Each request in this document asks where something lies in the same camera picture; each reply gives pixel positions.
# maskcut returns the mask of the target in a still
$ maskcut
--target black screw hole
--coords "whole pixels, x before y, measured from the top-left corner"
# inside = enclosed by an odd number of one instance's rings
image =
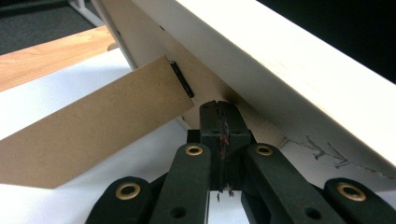
[[[181,218],[186,216],[186,208],[184,207],[176,207],[172,209],[171,216],[174,218]]]
[[[124,194],[124,195],[130,194],[130,193],[134,192],[135,190],[136,189],[133,186],[128,186],[121,190],[121,194]]]
[[[312,219],[316,219],[316,220],[321,219],[320,212],[312,207],[305,208],[305,214]]]
[[[259,147],[260,153],[270,153],[270,149],[266,147]]]
[[[360,194],[355,189],[352,189],[350,187],[345,187],[344,192],[355,198],[360,196]]]
[[[197,148],[197,147],[192,147],[192,148],[189,149],[189,152],[190,152],[190,153],[197,153],[197,152],[199,152],[199,148]]]

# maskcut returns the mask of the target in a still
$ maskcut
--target white surface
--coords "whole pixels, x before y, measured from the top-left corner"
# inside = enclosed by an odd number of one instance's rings
[[[339,160],[330,154],[325,154],[315,160],[315,154],[318,151],[308,144],[302,146],[289,141],[283,145],[281,151],[309,183],[322,189],[327,180],[338,177],[358,181],[372,191],[380,189],[379,186],[389,186],[390,190],[377,194],[396,209],[396,183],[394,179],[372,169],[369,171],[370,168],[365,167],[364,164],[350,163],[336,168],[335,164]]]
[[[396,174],[395,85],[257,1],[132,2],[292,141]]]
[[[0,139],[129,73],[119,49],[0,92]],[[175,120],[115,153],[57,189],[0,184],[0,223],[84,223],[113,181],[138,176],[152,181],[169,170],[187,132]],[[209,223],[248,223],[240,193],[211,193]]]

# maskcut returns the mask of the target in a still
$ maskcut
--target cardboard strip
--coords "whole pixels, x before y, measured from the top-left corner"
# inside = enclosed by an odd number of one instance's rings
[[[0,141],[0,182],[58,187],[192,107],[161,57]]]

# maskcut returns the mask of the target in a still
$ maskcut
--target wooden floor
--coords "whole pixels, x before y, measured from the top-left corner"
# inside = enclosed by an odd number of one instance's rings
[[[80,63],[107,51],[114,39],[105,26],[0,56],[0,91]]]

